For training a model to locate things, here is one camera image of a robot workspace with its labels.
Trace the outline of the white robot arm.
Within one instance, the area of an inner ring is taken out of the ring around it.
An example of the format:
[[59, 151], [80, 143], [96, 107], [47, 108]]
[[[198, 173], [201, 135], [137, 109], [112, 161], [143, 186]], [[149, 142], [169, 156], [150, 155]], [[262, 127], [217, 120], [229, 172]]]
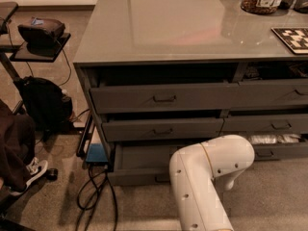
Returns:
[[238, 135], [189, 145], [171, 156], [169, 177], [182, 231], [234, 231], [214, 180], [224, 177], [223, 187], [231, 190], [254, 157], [251, 143]]

